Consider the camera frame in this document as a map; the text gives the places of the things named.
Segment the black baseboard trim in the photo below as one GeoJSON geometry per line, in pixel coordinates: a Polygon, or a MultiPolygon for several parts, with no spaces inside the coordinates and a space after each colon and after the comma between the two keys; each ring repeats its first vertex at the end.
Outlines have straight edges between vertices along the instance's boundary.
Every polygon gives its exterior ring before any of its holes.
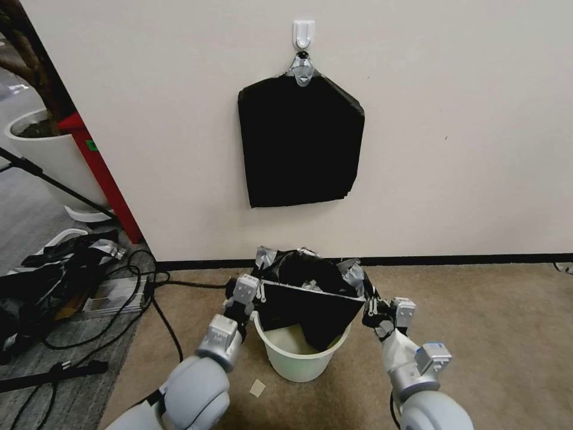
{"type": "MultiPolygon", "coordinates": [[[[332,262],[346,258],[330,258],[332,262]]],[[[573,253],[565,254],[497,254],[469,256],[422,256],[422,257],[362,257],[362,266],[439,266],[508,263],[561,263],[573,262],[573,253]]],[[[255,260],[187,260],[157,262],[162,271],[189,269],[251,268],[255,260]]]]}

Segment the black trash bag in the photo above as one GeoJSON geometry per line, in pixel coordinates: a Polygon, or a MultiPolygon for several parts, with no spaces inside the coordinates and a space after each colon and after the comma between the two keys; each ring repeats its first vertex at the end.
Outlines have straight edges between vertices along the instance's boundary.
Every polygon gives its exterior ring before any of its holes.
{"type": "Polygon", "coordinates": [[[263,280],[266,301],[255,303],[263,330],[299,324],[310,346],[328,349],[374,291],[356,261],[345,263],[335,265],[305,248],[260,247],[251,275],[263,280]]]}
{"type": "MultiPolygon", "coordinates": [[[[125,253],[108,237],[117,239],[117,232],[70,239],[61,244],[65,252],[59,260],[50,252],[57,247],[50,247],[45,257],[49,263],[0,277],[0,364],[9,362],[33,339],[45,336],[63,305],[93,291],[105,279],[107,267],[125,253]]],[[[24,261],[36,264],[39,259],[24,261]]]]}
{"type": "Polygon", "coordinates": [[[44,250],[41,254],[27,256],[24,261],[22,261],[21,265],[22,267],[37,268],[46,263],[60,261],[68,254],[73,254],[78,250],[86,249],[91,244],[97,242],[100,239],[118,243],[119,233],[117,230],[110,230],[103,233],[92,233],[76,236],[57,245],[44,247],[44,250]]]}
{"type": "Polygon", "coordinates": [[[346,197],[364,128],[356,99],[320,74],[305,87],[282,75],[244,88],[238,105],[251,207],[346,197]]]}

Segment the white adhesive hook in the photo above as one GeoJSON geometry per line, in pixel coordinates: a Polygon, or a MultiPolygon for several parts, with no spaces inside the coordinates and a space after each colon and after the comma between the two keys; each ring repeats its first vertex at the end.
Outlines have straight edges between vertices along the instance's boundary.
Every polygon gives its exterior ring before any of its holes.
{"type": "Polygon", "coordinates": [[[315,38],[315,22],[296,20],[292,23],[292,43],[298,50],[307,49],[315,38]]]}

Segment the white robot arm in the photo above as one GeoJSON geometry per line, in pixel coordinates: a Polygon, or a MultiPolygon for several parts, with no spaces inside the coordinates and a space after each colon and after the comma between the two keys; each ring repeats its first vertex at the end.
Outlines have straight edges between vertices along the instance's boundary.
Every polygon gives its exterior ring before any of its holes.
{"type": "Polygon", "coordinates": [[[224,315],[211,320],[195,355],[179,363],[161,387],[107,429],[165,430],[164,414],[177,429],[210,429],[229,406],[227,373],[235,366],[257,289],[257,278],[242,275],[225,302],[224,315]]]}
{"type": "Polygon", "coordinates": [[[469,415],[451,397],[438,391],[439,373],[452,355],[442,342],[416,345],[406,332],[416,305],[404,297],[390,303],[376,294],[365,307],[362,322],[373,327],[383,346],[384,370],[390,376],[390,411],[402,430],[473,430],[469,415]],[[394,407],[401,411],[401,421],[394,407]]]}
{"type": "MultiPolygon", "coordinates": [[[[127,410],[107,430],[165,430],[166,415],[180,430],[210,429],[229,406],[229,380],[245,326],[253,310],[259,280],[242,275],[224,315],[215,315],[195,355],[186,358],[167,381],[127,410]]],[[[473,430],[466,411],[438,392],[438,374],[452,356],[443,343],[418,347],[405,336],[415,304],[395,297],[390,303],[376,294],[365,306],[363,324],[374,328],[383,345],[384,368],[392,383],[390,406],[401,411],[402,430],[473,430]]]]}

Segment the paper scrap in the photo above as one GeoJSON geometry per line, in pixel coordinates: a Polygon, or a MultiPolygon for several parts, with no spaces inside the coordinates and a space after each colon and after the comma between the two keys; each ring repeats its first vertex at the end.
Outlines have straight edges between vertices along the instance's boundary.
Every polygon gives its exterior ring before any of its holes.
{"type": "Polygon", "coordinates": [[[253,396],[259,397],[263,390],[265,389],[266,385],[260,382],[258,379],[255,379],[255,382],[252,383],[251,390],[249,391],[253,396]]]}

